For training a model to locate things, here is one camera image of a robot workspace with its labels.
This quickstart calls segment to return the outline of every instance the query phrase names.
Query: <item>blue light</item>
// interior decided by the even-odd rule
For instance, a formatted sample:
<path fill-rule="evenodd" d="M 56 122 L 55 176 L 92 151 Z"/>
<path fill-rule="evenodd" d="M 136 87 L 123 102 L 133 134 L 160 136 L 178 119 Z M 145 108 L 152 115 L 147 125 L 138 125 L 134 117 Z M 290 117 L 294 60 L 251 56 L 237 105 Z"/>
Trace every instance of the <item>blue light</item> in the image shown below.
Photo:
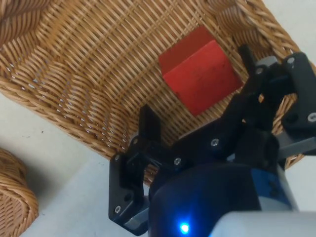
<path fill-rule="evenodd" d="M 181 233 L 186 235 L 189 232 L 190 226 L 186 223 L 180 225 Z"/>

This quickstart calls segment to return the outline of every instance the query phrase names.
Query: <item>black metal bracket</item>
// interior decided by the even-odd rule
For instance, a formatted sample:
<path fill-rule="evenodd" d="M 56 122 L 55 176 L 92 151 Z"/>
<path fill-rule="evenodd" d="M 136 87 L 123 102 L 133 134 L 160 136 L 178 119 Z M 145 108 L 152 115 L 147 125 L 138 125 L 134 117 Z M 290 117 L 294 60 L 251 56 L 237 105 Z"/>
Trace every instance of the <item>black metal bracket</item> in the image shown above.
<path fill-rule="evenodd" d="M 170 148 L 161 144 L 160 119 L 147 105 L 139 116 L 139 131 L 125 154 L 110 160 L 109 218 L 139 236 L 148 229 L 149 198 L 144 196 L 144 172 L 149 164 L 180 172 L 187 166 Z"/>
<path fill-rule="evenodd" d="M 288 156 L 316 149 L 316 77 L 306 55 L 295 53 L 280 64 L 271 57 L 256 63 L 246 45 L 239 53 L 249 73 L 244 88 L 219 119 L 171 147 L 161 143 L 159 117 L 149 106 L 141 108 L 138 135 L 124 154 L 110 161 L 112 221 L 137 236 L 145 233 L 151 197 L 190 167 L 235 162 L 277 172 L 277 164 Z M 284 96 L 291 93 L 298 100 L 282 119 L 285 132 L 275 137 L 271 133 L 274 117 Z M 158 173 L 146 197 L 143 179 L 149 164 Z"/>

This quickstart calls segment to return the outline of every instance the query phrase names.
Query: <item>red wooden cube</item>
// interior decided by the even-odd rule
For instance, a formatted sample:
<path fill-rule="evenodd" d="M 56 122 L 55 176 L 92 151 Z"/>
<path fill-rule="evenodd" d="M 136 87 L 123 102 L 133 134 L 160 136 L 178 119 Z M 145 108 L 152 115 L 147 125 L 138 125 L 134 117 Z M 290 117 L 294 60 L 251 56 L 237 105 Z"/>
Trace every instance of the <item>red wooden cube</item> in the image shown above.
<path fill-rule="evenodd" d="M 201 26 L 159 57 L 165 82 L 197 116 L 242 86 L 229 59 Z"/>

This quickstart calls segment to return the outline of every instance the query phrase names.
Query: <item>black plastic part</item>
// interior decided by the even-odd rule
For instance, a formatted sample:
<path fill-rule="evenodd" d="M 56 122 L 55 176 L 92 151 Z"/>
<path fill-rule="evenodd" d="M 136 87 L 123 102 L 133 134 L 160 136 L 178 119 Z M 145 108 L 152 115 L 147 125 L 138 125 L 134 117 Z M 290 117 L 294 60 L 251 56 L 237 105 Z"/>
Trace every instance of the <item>black plastic part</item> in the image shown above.
<path fill-rule="evenodd" d="M 248 74 L 251 76 L 256 71 L 256 61 L 247 44 L 238 48 L 238 53 L 241 56 L 242 62 L 246 67 Z"/>
<path fill-rule="evenodd" d="M 282 118 L 282 125 L 288 133 L 316 135 L 316 122 L 308 116 L 316 112 L 316 76 L 304 53 L 294 53 L 283 61 L 297 93 L 297 101 Z"/>
<path fill-rule="evenodd" d="M 128 173 L 123 170 L 126 161 L 127 157 L 119 154 L 110 160 L 109 219 L 134 235 L 139 236 L 147 231 L 147 223 L 144 223 L 137 229 L 129 229 L 124 224 L 143 207 L 143 180 L 135 182 L 134 179 L 131 181 Z M 118 206 L 120 211 L 116 213 L 115 209 Z"/>
<path fill-rule="evenodd" d="M 160 143 L 160 133 L 159 117 L 148 105 L 144 105 L 139 113 L 138 135 L 143 139 Z"/>
<path fill-rule="evenodd" d="M 235 150 L 235 163 L 277 174 L 279 143 L 270 132 L 248 127 Z"/>

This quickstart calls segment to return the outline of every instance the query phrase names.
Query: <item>white surface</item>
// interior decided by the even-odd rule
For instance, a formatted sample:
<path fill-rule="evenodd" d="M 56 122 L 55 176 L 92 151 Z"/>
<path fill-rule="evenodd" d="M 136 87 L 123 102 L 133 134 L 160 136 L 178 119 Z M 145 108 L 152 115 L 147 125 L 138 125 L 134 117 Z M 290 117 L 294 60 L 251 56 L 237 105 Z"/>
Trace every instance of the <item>white surface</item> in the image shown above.
<path fill-rule="evenodd" d="M 267 7 L 316 62 L 316 1 L 265 0 Z M 28 167 L 39 218 L 23 237 L 132 236 L 110 222 L 108 162 L 57 127 L 0 95 L 0 147 Z M 287 172 L 302 210 L 316 210 L 316 159 L 305 158 Z"/>
<path fill-rule="evenodd" d="M 316 212 L 235 212 L 225 215 L 211 236 L 314 237 L 315 222 Z"/>

